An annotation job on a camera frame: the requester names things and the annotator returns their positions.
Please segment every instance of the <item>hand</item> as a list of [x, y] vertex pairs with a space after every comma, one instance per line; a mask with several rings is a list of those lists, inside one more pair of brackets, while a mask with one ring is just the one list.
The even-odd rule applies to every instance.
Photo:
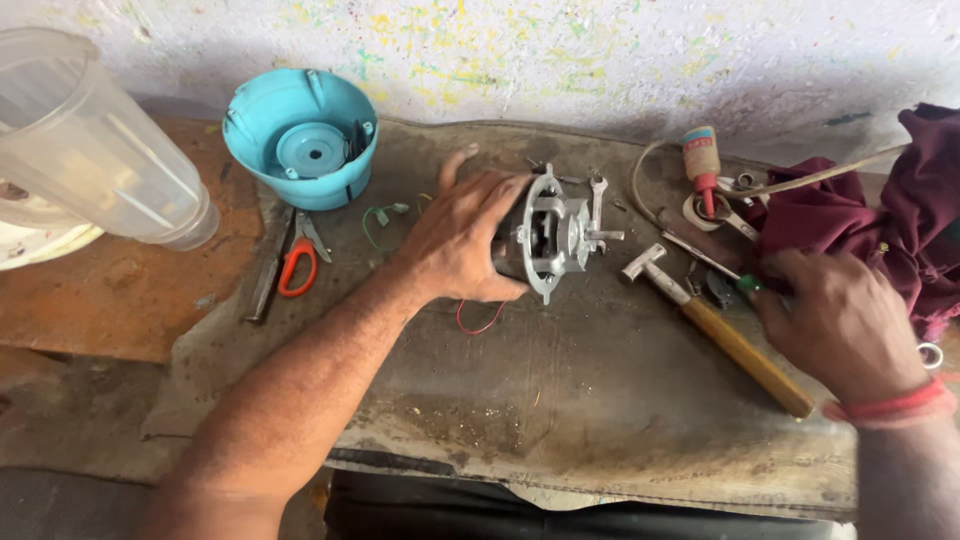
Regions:
[[516, 300], [528, 290], [496, 273], [490, 248], [497, 225], [534, 175], [487, 169], [457, 183], [457, 169], [479, 149], [474, 143], [446, 158], [437, 179], [439, 195], [396, 254], [424, 302]]
[[799, 302], [788, 312], [773, 291], [755, 295], [767, 340], [841, 403], [889, 400], [929, 381], [906, 304], [877, 270], [850, 254], [786, 250], [771, 262]]

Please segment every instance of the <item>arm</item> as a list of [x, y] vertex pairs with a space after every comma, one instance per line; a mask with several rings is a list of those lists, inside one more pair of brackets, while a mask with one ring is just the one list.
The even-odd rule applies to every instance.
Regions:
[[[778, 254], [773, 267], [797, 292], [787, 311], [755, 297], [770, 343], [844, 405], [886, 401], [927, 382], [903, 299], [849, 255]], [[859, 433], [861, 540], [960, 538], [960, 433], [951, 417]]]
[[455, 184], [457, 168], [475, 154], [470, 146], [444, 163], [440, 195], [387, 264], [210, 413], [161, 485], [146, 538], [276, 538], [283, 507], [323, 464], [424, 304], [525, 292], [496, 274], [490, 244], [530, 177], [488, 170]]

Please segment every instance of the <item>orange scissor handle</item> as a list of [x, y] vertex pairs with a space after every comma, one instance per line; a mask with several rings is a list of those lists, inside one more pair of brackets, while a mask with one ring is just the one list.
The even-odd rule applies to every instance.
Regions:
[[[310, 275], [306, 277], [303, 285], [294, 290], [290, 290], [287, 288], [287, 285], [290, 284], [290, 276], [293, 275], [294, 267], [297, 266], [297, 258], [304, 254], [310, 256]], [[313, 244], [310, 243], [310, 240], [301, 236], [294, 241], [294, 245], [290, 246], [290, 251], [287, 252], [287, 255], [283, 256], [283, 272], [280, 274], [280, 283], [276, 287], [276, 292], [283, 296], [293, 298], [306, 292], [316, 279], [317, 252], [314, 251]]]

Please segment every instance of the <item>glue bottle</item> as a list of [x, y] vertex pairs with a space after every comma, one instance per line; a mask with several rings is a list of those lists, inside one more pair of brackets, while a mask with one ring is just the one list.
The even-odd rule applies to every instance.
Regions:
[[713, 189], [720, 174], [720, 154], [717, 152], [717, 135], [711, 126], [692, 129], [682, 139], [686, 177], [693, 182], [693, 189], [704, 198], [704, 212], [713, 219]]

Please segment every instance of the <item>bottle label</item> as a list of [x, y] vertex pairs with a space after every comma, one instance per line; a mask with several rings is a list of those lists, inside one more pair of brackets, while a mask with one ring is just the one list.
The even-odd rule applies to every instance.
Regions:
[[710, 130], [696, 130], [684, 135], [681, 140], [684, 145], [684, 152], [701, 146], [713, 146], [713, 137], [710, 136]]

